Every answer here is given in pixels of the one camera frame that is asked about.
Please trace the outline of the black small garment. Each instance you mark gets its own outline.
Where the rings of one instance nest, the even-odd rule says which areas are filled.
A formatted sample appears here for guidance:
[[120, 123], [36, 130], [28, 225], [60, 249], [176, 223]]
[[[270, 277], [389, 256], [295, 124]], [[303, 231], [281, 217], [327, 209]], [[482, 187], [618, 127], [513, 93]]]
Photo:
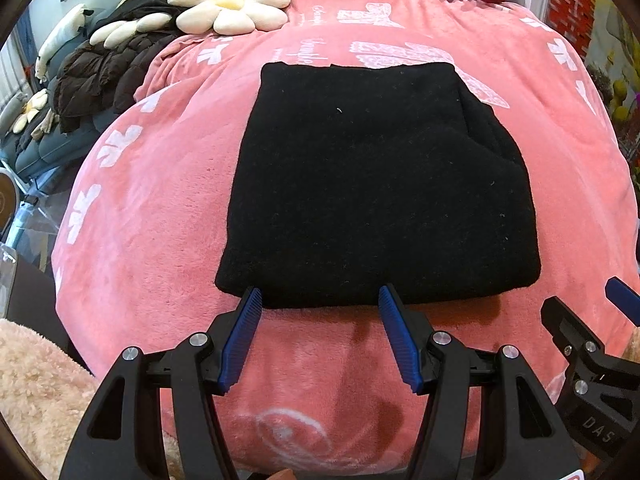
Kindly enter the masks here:
[[518, 144], [452, 65], [271, 63], [215, 283], [270, 309], [496, 296], [541, 274]]

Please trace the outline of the dark brown puffer jacket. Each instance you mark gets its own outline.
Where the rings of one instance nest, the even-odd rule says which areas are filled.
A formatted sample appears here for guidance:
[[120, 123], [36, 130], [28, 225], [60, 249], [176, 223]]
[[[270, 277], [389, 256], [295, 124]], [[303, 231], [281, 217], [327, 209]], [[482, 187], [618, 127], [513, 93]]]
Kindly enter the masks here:
[[73, 50], [58, 70], [52, 93], [62, 133], [104, 110], [128, 110], [154, 58], [178, 37], [169, 29], [134, 36], [113, 49], [84, 42]]

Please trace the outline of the blue-grey sofa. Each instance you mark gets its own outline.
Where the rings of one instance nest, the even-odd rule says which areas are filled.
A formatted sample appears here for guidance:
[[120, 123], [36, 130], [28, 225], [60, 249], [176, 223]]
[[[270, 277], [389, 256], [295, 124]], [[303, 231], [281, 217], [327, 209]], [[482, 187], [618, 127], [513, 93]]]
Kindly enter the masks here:
[[84, 43], [91, 21], [92, 15], [88, 17], [87, 24], [81, 29], [80, 34], [66, 42], [51, 58], [47, 68], [47, 79], [43, 82], [38, 81], [47, 93], [47, 101], [43, 107], [36, 110], [34, 118], [18, 133], [13, 131], [13, 127], [26, 104], [23, 95], [17, 93], [6, 106], [8, 114], [1, 121], [1, 166], [13, 171], [17, 177], [25, 181], [35, 179], [54, 167], [65, 166], [85, 157], [100, 135], [118, 117], [117, 113], [104, 110], [85, 120], [75, 131], [62, 133], [58, 118], [51, 107], [58, 70], [64, 58]]

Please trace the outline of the yellow and purple flowers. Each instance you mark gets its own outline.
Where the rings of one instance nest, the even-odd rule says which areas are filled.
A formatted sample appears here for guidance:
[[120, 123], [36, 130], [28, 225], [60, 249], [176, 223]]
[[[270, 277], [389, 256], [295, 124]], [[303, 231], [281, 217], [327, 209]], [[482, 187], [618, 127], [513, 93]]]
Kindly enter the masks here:
[[605, 101], [618, 146], [632, 162], [639, 157], [639, 60], [611, 49], [605, 58], [605, 82], [611, 97]]

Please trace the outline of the pink printed blanket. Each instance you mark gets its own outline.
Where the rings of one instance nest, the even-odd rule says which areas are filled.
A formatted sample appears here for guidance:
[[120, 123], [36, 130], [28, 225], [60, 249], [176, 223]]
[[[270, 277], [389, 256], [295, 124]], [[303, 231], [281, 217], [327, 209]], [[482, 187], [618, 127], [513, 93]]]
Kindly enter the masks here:
[[[428, 317], [475, 348], [514, 344], [550, 396], [565, 362], [540, 322], [548, 297], [621, 354], [634, 329], [604, 286], [612, 276], [639, 283], [636, 199], [570, 44], [514, 3], [292, 0], [288, 14], [274, 32], [174, 41], [82, 165], [53, 267], [58, 316], [93, 374], [105, 375], [128, 346], [171, 348], [234, 307], [214, 276], [242, 135], [269, 62], [453, 65], [525, 159], [541, 274], [497, 297], [432, 304]], [[307, 296], [264, 314], [239, 383], [217, 403], [241, 467], [329, 476], [404, 468], [423, 410], [375, 307], [312, 308]]]

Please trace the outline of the white daisy plush pillow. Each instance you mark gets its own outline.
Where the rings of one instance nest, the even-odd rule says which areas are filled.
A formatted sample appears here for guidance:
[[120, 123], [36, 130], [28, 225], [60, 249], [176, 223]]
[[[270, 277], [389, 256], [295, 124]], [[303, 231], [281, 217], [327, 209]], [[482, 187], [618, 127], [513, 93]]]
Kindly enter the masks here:
[[182, 12], [178, 29], [189, 35], [216, 32], [219, 36], [240, 36], [251, 32], [272, 32], [288, 22], [285, 10], [292, 0], [167, 0]]

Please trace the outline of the white goose plush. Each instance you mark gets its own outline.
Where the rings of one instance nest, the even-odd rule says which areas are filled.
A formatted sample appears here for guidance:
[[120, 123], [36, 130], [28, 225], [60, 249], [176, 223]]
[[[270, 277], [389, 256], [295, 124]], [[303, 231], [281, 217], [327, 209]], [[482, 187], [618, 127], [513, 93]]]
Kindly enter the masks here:
[[46, 40], [41, 45], [35, 62], [35, 76], [43, 82], [47, 79], [47, 68], [51, 58], [60, 50], [66, 42], [76, 38], [86, 24], [88, 17], [94, 13], [93, 9], [84, 4], [78, 4], [71, 8], [49, 32]]

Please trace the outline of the beige fluffy rug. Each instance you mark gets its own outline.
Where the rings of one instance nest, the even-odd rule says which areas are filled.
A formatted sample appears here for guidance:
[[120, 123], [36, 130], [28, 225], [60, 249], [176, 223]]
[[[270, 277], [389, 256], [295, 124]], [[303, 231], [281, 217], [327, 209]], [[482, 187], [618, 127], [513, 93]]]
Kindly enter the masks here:
[[26, 326], [1, 321], [1, 414], [41, 473], [56, 479], [98, 380]]

